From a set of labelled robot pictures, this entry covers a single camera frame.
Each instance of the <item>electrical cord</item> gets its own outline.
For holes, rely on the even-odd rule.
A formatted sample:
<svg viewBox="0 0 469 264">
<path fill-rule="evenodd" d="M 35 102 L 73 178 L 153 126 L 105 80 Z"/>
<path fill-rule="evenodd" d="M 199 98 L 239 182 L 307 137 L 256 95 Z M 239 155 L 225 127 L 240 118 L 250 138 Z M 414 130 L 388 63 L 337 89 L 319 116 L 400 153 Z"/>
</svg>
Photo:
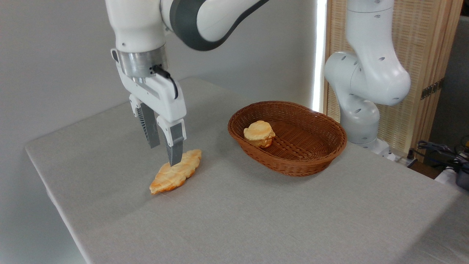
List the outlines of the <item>electrical cord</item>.
<svg viewBox="0 0 469 264">
<path fill-rule="evenodd" d="M 467 137 L 469 137 L 469 135 L 461 138 L 461 142 Z M 423 154 L 419 152 L 417 149 L 426 150 L 428 151 L 428 153 Z M 435 165 L 434 167 L 445 166 L 446 169 L 452 169 L 455 172 L 459 172 L 460 170 L 462 170 L 465 173 L 469 173 L 469 166 L 468 166 L 467 158 L 458 154 L 456 151 L 453 152 L 448 146 L 444 144 L 436 144 L 433 142 L 421 140 L 417 144 L 417 149 L 411 148 L 409 150 L 409 155 L 413 155 L 413 153 L 415 153 L 422 157 L 428 158 L 429 160 L 437 163 L 437 165 Z M 435 157 L 432 157 L 431 155 L 435 153 L 438 153 L 450 159 L 445 161 L 445 160 L 440 160 Z"/>
</svg>

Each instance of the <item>table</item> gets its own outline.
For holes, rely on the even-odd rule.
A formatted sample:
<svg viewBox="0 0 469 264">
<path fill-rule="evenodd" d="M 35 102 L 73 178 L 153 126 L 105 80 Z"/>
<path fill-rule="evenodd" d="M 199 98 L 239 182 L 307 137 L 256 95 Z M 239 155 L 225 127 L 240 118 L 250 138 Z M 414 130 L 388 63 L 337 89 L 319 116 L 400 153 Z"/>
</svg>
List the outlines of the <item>table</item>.
<svg viewBox="0 0 469 264">
<path fill-rule="evenodd" d="M 195 78 L 181 86 L 184 149 L 203 157 L 171 192 L 150 195 L 166 148 L 148 147 L 129 103 L 27 144 L 87 262 L 469 262 L 467 196 L 350 143 L 321 173 L 278 174 L 227 132 L 253 100 Z"/>
</svg>

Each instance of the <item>brown wicker basket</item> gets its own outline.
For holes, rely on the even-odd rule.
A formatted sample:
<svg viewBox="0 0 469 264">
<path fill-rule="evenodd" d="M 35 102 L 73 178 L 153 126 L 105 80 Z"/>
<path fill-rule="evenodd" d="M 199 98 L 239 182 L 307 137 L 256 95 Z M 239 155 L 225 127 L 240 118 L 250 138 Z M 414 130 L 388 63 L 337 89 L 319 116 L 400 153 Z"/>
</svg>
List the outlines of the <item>brown wicker basket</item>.
<svg viewBox="0 0 469 264">
<path fill-rule="evenodd" d="M 269 122 L 275 132 L 268 148 L 255 147 L 244 139 L 244 128 L 257 120 Z M 251 158 L 289 176 L 323 171 L 347 144 L 345 130 L 332 118 L 285 101 L 263 101 L 242 108 L 229 120 L 228 132 Z"/>
</svg>

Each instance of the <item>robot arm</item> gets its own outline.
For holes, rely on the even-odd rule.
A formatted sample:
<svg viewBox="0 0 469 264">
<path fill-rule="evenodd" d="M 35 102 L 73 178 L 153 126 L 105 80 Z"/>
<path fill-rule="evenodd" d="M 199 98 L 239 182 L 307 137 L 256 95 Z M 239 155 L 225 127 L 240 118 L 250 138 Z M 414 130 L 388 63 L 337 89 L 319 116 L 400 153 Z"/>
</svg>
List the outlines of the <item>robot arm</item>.
<svg viewBox="0 0 469 264">
<path fill-rule="evenodd" d="M 249 14 L 268 0 L 106 0 L 116 35 L 112 56 L 124 87 L 131 93 L 150 147 L 159 145 L 158 124 L 171 165 L 182 157 L 186 105 L 177 81 L 166 71 L 164 27 L 189 47 L 220 46 Z"/>
<path fill-rule="evenodd" d="M 346 37 L 355 53 L 336 52 L 325 64 L 349 141 L 388 156 L 377 139 L 379 111 L 374 103 L 395 105 L 410 89 L 410 76 L 392 42 L 394 0 L 348 0 Z"/>
</svg>

